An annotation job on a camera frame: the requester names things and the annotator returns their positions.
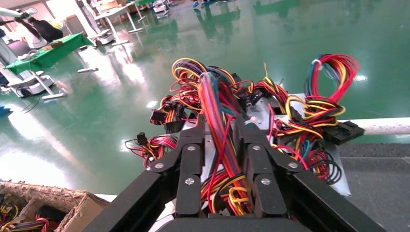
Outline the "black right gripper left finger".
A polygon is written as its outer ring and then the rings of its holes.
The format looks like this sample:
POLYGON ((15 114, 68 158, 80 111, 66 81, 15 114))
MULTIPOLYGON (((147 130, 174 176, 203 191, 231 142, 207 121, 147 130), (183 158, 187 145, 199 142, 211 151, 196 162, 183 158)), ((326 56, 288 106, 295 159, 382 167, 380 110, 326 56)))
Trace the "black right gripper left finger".
POLYGON ((83 230, 85 232, 165 232, 166 225, 201 214, 201 173, 204 164, 205 116, 183 130, 177 147, 143 171, 83 230), (159 220, 176 200, 173 219, 159 220))

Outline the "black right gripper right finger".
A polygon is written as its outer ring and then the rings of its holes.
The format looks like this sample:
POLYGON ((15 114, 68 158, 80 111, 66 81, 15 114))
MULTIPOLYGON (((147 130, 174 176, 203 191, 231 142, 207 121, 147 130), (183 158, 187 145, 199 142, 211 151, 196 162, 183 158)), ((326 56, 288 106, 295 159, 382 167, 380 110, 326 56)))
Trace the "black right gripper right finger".
POLYGON ((383 227, 236 115, 235 142, 257 225, 279 232, 381 232, 383 227))

